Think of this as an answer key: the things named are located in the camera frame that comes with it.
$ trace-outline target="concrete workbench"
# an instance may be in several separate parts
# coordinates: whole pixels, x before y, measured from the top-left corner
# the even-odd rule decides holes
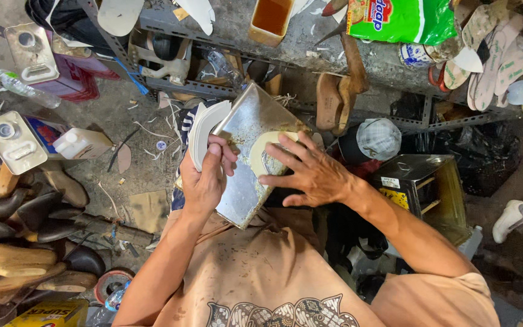
[[[344,55],[340,56],[343,50],[340,37],[332,37],[319,45],[328,50],[318,51],[314,46],[338,26],[332,17],[311,14],[327,4],[323,0],[314,0],[308,8],[291,18],[286,36],[277,48],[248,38],[256,0],[210,0],[216,18],[211,35],[206,35],[192,17],[178,21],[173,13],[176,7],[169,1],[151,2],[151,8],[145,8],[141,12],[141,28],[235,49],[266,61],[279,61],[308,71],[347,73],[346,58]],[[357,43],[370,82],[420,94],[444,95],[429,84],[427,69],[412,71],[399,61],[398,43],[374,41],[365,44],[359,40]],[[306,56],[306,51],[320,53],[320,58]]]

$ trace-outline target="tan t-shirt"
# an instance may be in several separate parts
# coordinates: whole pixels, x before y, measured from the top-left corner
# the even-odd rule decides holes
[[[311,215],[263,209],[259,218],[239,230],[211,216],[155,326],[499,326],[477,273],[388,275],[369,306],[311,245]]]

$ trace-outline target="concrete floor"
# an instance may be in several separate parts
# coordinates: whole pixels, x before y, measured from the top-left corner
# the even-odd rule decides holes
[[[29,23],[29,18],[23,10],[23,1],[4,1],[0,0],[0,25],[4,27]],[[5,39],[0,37],[0,68],[13,71],[11,53]],[[72,104],[64,101],[60,107],[54,110],[47,110],[33,105],[10,92],[0,93],[0,101],[4,100],[1,112],[10,110],[18,111],[21,114],[32,114],[48,118],[50,120],[67,122],[76,127],[92,128],[102,130],[114,143],[118,143],[136,129],[134,121],[141,122],[147,129],[175,138],[174,131],[171,130],[164,117],[170,114],[170,108],[158,109],[157,104],[149,102],[135,86],[127,81],[106,81],[97,80],[100,90],[100,98],[97,100],[86,101],[80,104]],[[286,92],[295,92],[294,88],[284,88]],[[376,106],[373,98],[379,98],[380,106]],[[364,103],[371,110],[381,110],[387,112],[388,106],[393,99],[400,97],[399,92],[394,92],[392,96],[387,96],[384,92],[374,91],[372,95],[365,95]],[[132,106],[129,100],[136,100],[139,106],[127,110]],[[152,123],[147,121],[157,117]],[[484,248],[497,252],[502,256],[509,257],[523,271],[523,234],[514,232],[509,240],[497,246],[491,239],[490,231],[495,220],[501,214],[508,200],[523,200],[523,121],[513,123],[518,136],[521,139],[522,163],[515,174],[509,178],[498,192],[491,198],[469,197],[467,201],[468,219],[470,225],[480,225],[484,229]],[[118,207],[124,205],[130,212],[128,196],[148,191],[172,189],[175,170],[178,166],[178,156],[171,158],[172,152],[178,144],[171,145],[166,152],[158,159],[152,160],[152,156],[146,154],[143,149],[156,152],[156,143],[159,140],[171,143],[170,139],[150,135],[141,130],[132,137],[127,144],[130,146],[133,156],[131,167],[122,175],[118,173],[117,165],[112,168],[111,173],[107,173],[108,162],[113,152],[108,151],[100,158],[82,162],[79,165],[69,168],[68,173],[77,179],[86,188],[90,197],[90,205],[86,211],[93,215],[103,215],[114,217],[112,205],[106,194],[98,187],[98,182],[102,182],[103,187],[113,197]],[[125,178],[123,185],[118,181]],[[115,258],[113,266],[126,264],[133,271],[137,271],[143,260],[149,255],[148,252],[140,250],[141,258],[132,261],[128,251],[123,251],[121,257]],[[514,301],[513,294],[499,284],[493,284],[493,289],[502,290],[507,300],[523,309],[523,301]]]

